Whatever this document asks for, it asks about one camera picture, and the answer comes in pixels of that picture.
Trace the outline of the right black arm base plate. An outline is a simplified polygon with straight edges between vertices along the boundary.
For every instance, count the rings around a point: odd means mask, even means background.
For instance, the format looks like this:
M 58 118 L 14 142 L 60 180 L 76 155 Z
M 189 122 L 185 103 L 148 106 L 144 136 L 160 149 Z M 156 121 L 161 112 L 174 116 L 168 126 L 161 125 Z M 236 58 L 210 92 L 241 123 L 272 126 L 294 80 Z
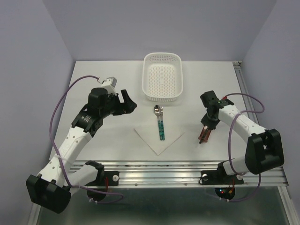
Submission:
M 236 175 L 227 175 L 217 172 L 217 170 L 201 171 L 199 184 L 205 186 L 216 186 L 216 195 L 225 200 L 232 200 L 235 196 L 235 186 L 244 184 L 242 178 Z

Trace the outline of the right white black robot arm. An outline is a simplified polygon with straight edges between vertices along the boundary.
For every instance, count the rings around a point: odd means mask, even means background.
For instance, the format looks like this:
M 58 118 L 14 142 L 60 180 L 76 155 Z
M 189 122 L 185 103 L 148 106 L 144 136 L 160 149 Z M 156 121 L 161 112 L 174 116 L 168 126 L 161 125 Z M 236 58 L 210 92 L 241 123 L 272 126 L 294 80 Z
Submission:
M 227 124 L 229 138 L 236 132 L 246 143 L 245 155 L 232 158 L 228 151 L 228 160 L 217 165 L 215 170 L 201 172 L 202 185 L 227 185 L 232 181 L 243 184 L 242 176 L 246 173 L 254 175 L 280 167 L 284 164 L 284 153 L 281 135 L 276 129 L 266 129 L 239 111 L 234 103 L 224 96 L 218 99 L 214 91 L 207 91 L 200 96 L 206 113 L 201 119 L 203 129 L 199 143 L 206 143 L 212 130 L 220 122 Z

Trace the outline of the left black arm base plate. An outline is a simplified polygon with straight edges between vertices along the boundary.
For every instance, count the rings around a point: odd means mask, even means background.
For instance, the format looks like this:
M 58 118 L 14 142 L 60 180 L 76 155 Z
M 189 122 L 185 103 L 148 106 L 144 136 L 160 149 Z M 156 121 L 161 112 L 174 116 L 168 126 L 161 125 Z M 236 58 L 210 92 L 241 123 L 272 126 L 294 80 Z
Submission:
M 108 192 L 109 187 L 119 185 L 119 171 L 105 171 L 102 177 L 97 176 L 95 181 L 87 184 L 87 186 L 97 187 L 97 191 Z M 95 201 L 103 201 L 107 195 L 97 194 L 92 191 L 87 191 L 87 196 Z

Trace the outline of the white paper napkin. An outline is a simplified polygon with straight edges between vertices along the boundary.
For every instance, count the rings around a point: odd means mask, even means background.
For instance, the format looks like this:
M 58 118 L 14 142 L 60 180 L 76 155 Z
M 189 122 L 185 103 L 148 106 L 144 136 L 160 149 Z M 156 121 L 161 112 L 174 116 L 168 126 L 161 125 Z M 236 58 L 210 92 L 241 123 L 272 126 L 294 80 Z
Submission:
M 165 139 L 160 140 L 156 126 L 138 126 L 134 130 L 158 156 L 184 134 L 179 126 L 168 126 L 165 128 Z

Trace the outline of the green handled fork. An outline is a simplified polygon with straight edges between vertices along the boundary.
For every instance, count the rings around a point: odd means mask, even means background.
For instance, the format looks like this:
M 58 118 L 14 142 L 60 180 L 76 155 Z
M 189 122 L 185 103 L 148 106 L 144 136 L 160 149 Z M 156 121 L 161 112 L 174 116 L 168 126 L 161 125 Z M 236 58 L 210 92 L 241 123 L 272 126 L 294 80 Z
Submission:
M 162 136 L 162 140 L 165 140 L 165 129 L 164 129 L 164 121 L 163 121 L 163 106 L 159 105 L 160 108 L 160 126 L 161 126 L 161 136 Z

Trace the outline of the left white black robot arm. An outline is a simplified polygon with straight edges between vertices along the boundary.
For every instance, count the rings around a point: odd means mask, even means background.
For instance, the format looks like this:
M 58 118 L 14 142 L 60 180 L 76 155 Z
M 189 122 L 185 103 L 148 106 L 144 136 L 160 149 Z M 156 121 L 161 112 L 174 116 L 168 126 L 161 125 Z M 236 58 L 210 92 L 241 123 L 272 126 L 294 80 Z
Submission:
M 119 116 L 132 113 L 137 104 L 126 90 L 121 90 L 123 102 L 118 94 L 110 94 L 105 88 L 93 88 L 87 104 L 81 109 L 71 124 L 71 128 L 55 155 L 38 173 L 30 175 L 26 187 L 33 203 L 55 213 L 61 213 L 69 204 L 76 188 L 86 189 L 86 185 L 108 184 L 104 166 L 95 161 L 87 161 L 77 172 L 68 175 L 85 145 L 94 137 L 109 115 Z

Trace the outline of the green handled spoon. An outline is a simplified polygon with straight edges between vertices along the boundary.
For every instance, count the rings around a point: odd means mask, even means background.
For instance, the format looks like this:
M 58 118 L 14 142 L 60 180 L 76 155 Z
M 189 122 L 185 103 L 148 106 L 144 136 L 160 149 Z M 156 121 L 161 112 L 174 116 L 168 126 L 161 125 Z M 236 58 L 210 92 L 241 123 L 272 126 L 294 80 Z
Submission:
M 160 137 L 160 140 L 162 141 L 162 136 L 161 136 L 161 126 L 160 126 L 160 108 L 159 108 L 159 105 L 155 105 L 153 111 L 154 111 L 154 114 L 155 114 L 156 117 L 157 117 L 158 130 L 159 130 L 159 137 Z

